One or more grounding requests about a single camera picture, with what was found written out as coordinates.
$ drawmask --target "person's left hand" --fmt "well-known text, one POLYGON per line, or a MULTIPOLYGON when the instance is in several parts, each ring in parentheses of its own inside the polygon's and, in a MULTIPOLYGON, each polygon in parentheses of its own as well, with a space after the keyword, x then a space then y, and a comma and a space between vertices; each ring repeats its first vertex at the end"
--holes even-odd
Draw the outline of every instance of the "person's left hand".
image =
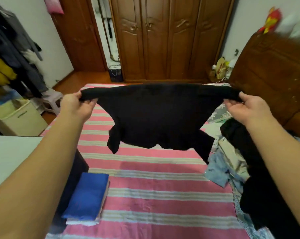
POLYGON ((79 118, 83 123, 86 122, 92 114, 97 103, 97 99, 80 102, 81 92, 67 94, 60 102, 60 114, 68 118, 79 118))

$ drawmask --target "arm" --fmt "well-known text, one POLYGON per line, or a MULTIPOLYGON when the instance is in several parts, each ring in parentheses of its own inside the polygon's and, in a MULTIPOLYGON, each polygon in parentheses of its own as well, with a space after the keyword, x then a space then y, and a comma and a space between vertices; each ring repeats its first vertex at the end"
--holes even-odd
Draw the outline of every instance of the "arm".
POLYGON ((244 103, 229 100, 224 103, 232 116, 245 125, 300 225, 300 142, 282 128, 262 98, 243 92, 240 97, 244 103))
POLYGON ((0 186, 0 238, 45 238, 96 101, 65 95, 56 123, 0 186))

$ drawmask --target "forearm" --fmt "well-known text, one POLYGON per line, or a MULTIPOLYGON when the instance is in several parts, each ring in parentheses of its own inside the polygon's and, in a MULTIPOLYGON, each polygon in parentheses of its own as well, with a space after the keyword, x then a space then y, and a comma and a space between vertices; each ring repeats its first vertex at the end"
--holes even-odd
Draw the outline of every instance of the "forearm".
POLYGON ((300 224, 300 142, 274 117, 246 125, 281 195, 300 224))
POLYGON ((83 126, 80 119, 70 119, 61 114, 36 149, 0 186, 0 238, 45 237, 83 126))

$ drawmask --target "yellow jacket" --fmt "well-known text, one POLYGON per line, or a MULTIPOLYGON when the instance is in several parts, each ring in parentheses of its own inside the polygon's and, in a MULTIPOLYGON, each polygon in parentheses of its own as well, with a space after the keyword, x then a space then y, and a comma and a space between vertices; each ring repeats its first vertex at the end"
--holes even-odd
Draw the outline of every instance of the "yellow jacket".
POLYGON ((10 83, 10 80, 15 79, 16 74, 14 73, 13 69, 7 66, 4 61, 0 59, 0 85, 7 85, 10 83))

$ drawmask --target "red and yellow toy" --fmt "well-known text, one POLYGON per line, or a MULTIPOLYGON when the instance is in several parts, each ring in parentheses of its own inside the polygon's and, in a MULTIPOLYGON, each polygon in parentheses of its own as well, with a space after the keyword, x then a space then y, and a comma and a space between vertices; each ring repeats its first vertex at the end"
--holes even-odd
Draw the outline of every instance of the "red and yellow toy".
POLYGON ((274 31, 279 21, 282 19, 282 13, 280 9, 275 9, 272 7, 267 16, 265 25, 261 27, 258 32, 260 33, 268 33, 269 31, 274 31))

